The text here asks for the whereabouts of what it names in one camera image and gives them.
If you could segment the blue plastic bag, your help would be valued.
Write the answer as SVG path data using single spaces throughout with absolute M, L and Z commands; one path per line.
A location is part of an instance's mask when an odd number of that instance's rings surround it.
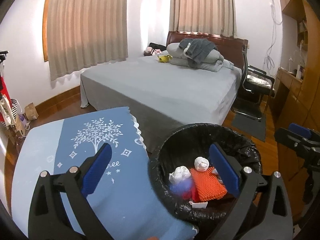
M 189 177 L 188 179 L 176 185 L 170 184 L 169 189 L 173 194 L 177 196 L 181 196 L 182 193 L 191 191 L 193 187 L 194 187 L 194 181 L 191 177 Z

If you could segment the dark floor mat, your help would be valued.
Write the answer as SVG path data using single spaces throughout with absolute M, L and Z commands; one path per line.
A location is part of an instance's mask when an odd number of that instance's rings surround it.
M 266 119 L 264 116 L 260 120 L 253 120 L 249 117 L 236 114 L 231 124 L 233 127 L 265 142 Z

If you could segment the pink items by bed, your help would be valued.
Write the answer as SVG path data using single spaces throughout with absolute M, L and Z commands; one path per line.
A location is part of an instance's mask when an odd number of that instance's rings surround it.
M 147 48 L 144 50 L 143 55 L 144 56 L 152 56 L 160 54 L 161 52 L 165 51 L 167 48 L 164 45 L 156 44 L 153 42 L 150 42 Z

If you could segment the orange foam net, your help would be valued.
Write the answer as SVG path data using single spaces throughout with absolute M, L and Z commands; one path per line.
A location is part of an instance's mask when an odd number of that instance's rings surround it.
M 213 173 L 214 167 L 209 167 L 204 172 L 197 171 L 195 168 L 190 170 L 194 186 L 191 189 L 191 198 L 193 202 L 207 202 L 210 200 L 219 200 L 227 194 L 227 190 L 221 184 L 217 175 Z

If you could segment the black lined trash bin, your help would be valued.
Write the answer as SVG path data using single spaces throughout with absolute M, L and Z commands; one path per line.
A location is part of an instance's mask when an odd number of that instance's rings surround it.
M 263 172 L 259 151 L 244 135 L 214 124 L 179 128 L 152 154 L 148 168 L 153 190 L 174 217 L 197 225 L 217 223 L 231 207 L 234 197 L 209 158 L 215 142 L 241 166 Z

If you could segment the white medicine box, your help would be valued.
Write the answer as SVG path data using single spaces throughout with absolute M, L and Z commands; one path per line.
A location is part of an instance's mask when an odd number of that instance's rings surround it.
M 193 209 L 205 209 L 208 205 L 208 202 L 193 202 L 193 201 L 189 201 L 189 204 L 191 205 L 191 207 Z

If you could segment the folded grey blankets pile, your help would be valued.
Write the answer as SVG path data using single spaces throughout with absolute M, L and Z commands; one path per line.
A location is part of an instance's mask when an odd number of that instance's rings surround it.
M 215 43 L 205 38 L 184 38 L 167 46 L 170 64 L 191 69 L 218 72 L 221 68 L 233 70 L 234 64 L 225 59 Z

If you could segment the bed with grey sheet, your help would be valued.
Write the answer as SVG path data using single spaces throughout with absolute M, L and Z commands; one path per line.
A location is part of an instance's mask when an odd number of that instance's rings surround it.
M 217 72 L 160 63 L 146 56 L 102 63 L 80 75 L 81 106 L 128 107 L 149 152 L 169 133 L 195 123 L 222 124 L 240 86 L 239 68 Z

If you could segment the canvas tote bag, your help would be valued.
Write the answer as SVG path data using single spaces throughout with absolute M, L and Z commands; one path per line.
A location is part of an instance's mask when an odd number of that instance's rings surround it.
M 5 95 L 1 96 L 1 115 L 6 126 L 15 125 L 15 118 L 13 117 L 9 100 Z

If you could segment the brown paper bag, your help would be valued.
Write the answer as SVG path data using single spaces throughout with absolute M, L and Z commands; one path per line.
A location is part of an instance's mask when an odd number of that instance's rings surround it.
M 24 113 L 29 121 L 36 120 L 39 117 L 39 114 L 33 102 L 25 106 Z

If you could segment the white tissue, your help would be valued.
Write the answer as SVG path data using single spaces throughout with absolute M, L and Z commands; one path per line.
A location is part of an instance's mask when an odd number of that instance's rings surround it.
M 179 166 L 175 169 L 174 172 L 169 174 L 169 181 L 176 185 L 191 176 L 189 169 L 185 166 Z

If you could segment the red cloth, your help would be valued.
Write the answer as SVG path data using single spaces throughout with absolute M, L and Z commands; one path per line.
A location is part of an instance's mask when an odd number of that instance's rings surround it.
M 196 189 L 192 189 L 191 191 L 182 193 L 181 197 L 183 200 L 189 200 L 194 203 L 200 202 L 199 194 Z

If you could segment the striped bag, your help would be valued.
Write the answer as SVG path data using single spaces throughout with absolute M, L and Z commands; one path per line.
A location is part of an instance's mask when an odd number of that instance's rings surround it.
M 13 114 L 13 117 L 15 118 L 15 120 L 22 120 L 22 107 L 20 106 L 20 103 L 18 102 L 17 99 L 11 99 L 11 111 Z

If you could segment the wooden headboard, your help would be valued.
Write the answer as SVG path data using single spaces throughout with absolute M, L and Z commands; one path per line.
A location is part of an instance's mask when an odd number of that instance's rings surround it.
M 242 51 L 248 47 L 249 41 L 241 38 L 224 37 L 196 32 L 169 31 L 166 46 L 171 43 L 179 43 L 184 38 L 206 38 L 217 46 L 217 50 L 225 59 L 234 63 L 241 70 L 244 67 Z

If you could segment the blue tree-pattern table cloth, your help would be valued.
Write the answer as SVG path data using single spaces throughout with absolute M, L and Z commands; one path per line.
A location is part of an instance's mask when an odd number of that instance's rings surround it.
M 148 175 L 148 154 L 128 107 L 32 128 L 17 159 L 11 214 L 29 239 L 194 239 Z

